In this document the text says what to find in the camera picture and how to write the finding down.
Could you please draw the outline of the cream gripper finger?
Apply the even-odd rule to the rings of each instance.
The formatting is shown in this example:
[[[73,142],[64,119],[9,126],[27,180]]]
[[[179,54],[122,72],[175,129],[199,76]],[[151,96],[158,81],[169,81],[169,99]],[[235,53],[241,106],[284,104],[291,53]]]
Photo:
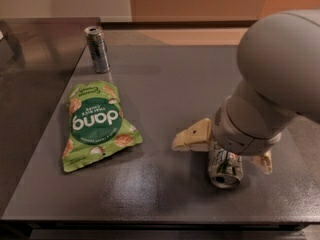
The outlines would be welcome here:
[[[270,151],[264,153],[263,155],[252,156],[250,158],[250,162],[260,169],[264,174],[269,175],[272,173],[272,155]]]
[[[208,152],[213,149],[212,122],[204,118],[178,133],[173,142],[174,151]]]

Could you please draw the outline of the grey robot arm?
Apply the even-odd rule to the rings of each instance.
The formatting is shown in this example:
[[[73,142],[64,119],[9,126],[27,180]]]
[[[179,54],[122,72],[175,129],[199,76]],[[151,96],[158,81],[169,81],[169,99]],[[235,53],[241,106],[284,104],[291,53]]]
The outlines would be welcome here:
[[[242,80],[212,120],[178,133],[175,151],[248,156],[272,172],[270,149],[294,118],[320,122],[320,13],[294,10],[253,24],[237,51]]]

